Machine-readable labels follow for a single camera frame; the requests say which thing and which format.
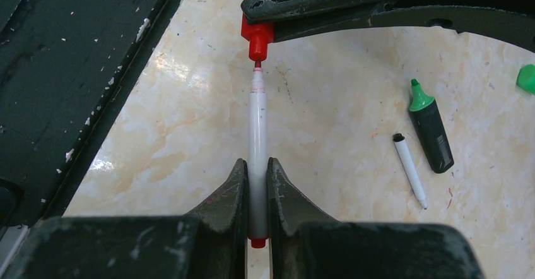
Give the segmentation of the white pen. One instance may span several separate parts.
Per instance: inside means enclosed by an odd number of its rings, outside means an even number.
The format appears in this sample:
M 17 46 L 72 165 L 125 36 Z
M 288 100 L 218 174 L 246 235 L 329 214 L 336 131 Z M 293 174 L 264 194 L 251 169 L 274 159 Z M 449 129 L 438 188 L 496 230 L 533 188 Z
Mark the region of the white pen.
M 403 165 L 408 181 L 413 190 L 414 196 L 419 202 L 420 206 L 424 210 L 427 210 L 428 202 L 427 202 L 426 194 L 423 189 L 423 185 L 420 181 L 420 177 L 418 175 L 416 166 L 414 164 L 414 161 L 411 156 L 405 137 L 401 133 L 396 133 L 392 136 L 392 140 L 394 142 L 394 146 L 396 147 L 397 154 Z
M 249 179 L 249 232 L 254 249 L 262 249 L 269 238 L 268 222 L 268 110 L 264 71 L 254 65 L 249 93 L 249 141 L 247 176 Z

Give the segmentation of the red pen cap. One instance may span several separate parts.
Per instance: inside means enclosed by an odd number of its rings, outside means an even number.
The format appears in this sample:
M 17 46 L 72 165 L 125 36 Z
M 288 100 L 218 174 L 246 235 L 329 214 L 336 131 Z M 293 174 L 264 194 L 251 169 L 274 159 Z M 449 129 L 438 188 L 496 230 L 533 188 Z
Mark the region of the red pen cap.
M 268 57 L 268 45 L 274 42 L 274 24 L 251 25 L 243 14 L 241 36 L 249 43 L 249 59 L 254 62 L 255 68 L 260 68 Z

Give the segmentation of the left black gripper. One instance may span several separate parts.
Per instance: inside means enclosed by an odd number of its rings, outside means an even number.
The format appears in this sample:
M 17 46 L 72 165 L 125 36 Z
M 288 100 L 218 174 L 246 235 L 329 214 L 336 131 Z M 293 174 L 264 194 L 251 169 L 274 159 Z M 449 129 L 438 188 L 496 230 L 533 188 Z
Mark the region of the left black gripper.
M 243 0 L 249 23 L 274 41 L 384 27 L 442 27 L 534 50 L 534 0 Z

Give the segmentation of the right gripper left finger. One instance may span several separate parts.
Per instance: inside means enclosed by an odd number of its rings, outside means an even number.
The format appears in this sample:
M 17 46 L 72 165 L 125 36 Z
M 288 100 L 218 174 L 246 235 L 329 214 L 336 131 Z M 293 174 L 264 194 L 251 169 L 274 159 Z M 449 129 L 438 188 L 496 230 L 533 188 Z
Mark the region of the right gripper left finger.
M 245 278 L 247 164 L 184 215 L 54 217 L 35 226 L 5 278 Z

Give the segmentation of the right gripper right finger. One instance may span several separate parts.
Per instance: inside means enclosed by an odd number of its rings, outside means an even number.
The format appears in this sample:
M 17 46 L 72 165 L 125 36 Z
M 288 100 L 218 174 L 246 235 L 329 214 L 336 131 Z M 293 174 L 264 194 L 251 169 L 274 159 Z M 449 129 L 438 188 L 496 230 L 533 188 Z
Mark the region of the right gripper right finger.
M 340 222 L 267 167 L 273 278 L 483 278 L 471 245 L 434 223 Z

